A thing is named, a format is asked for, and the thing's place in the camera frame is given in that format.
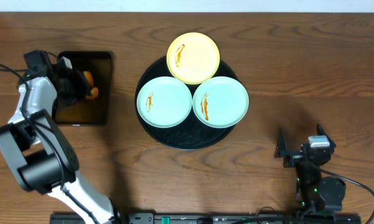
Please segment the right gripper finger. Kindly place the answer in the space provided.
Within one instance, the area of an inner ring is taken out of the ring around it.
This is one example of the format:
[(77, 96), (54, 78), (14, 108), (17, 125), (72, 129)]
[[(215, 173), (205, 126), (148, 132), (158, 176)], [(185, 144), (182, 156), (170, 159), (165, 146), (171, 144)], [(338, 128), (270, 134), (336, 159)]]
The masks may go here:
[(316, 126), (316, 130), (317, 130), (317, 135), (318, 136), (325, 136), (329, 143), (330, 143), (330, 147), (332, 148), (336, 148), (336, 144), (333, 142), (333, 140), (329, 137), (329, 135), (324, 131), (323, 127), (320, 125), (320, 124), (317, 124)]
[(277, 141), (277, 145), (276, 145), (275, 152), (274, 152), (274, 158), (282, 158), (286, 155), (286, 153), (287, 153), (287, 146), (286, 146), (286, 141), (284, 138), (284, 132), (283, 132), (283, 129), (281, 128), (279, 130), (278, 141)]

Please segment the green yellow sponge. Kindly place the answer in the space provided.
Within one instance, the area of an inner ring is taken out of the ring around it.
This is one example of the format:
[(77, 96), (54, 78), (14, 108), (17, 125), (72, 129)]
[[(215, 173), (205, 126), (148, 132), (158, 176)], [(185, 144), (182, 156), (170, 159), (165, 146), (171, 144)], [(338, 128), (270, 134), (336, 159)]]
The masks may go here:
[(88, 100), (94, 100), (95, 98), (98, 97), (99, 91), (98, 88), (94, 86), (94, 80), (91, 72), (89, 71), (84, 71), (83, 72), (84, 77), (86, 78), (90, 91), (88, 94), (86, 94), (85, 98)]

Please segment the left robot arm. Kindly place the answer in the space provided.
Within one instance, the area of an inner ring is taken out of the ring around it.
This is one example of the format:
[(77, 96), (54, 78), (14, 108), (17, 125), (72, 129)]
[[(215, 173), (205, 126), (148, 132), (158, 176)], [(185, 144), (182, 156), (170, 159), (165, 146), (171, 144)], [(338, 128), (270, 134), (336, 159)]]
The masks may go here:
[(110, 198), (80, 172), (60, 124), (105, 124), (113, 63), (108, 52), (24, 55), (16, 111), (0, 127), (0, 152), (19, 186), (68, 205), (85, 223), (120, 223)]

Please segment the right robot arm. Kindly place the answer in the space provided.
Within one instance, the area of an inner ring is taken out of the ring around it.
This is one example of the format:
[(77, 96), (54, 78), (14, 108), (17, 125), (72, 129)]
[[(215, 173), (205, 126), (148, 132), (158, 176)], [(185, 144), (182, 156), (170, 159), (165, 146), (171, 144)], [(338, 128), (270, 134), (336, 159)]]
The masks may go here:
[(330, 161), (336, 144), (319, 124), (317, 134), (307, 140), (300, 150), (292, 151), (287, 147), (283, 131), (280, 131), (274, 156), (283, 159), (283, 167), (296, 169), (296, 198), (302, 204), (297, 216), (300, 219), (331, 217), (342, 209), (346, 186), (340, 178), (323, 177), (320, 166)]

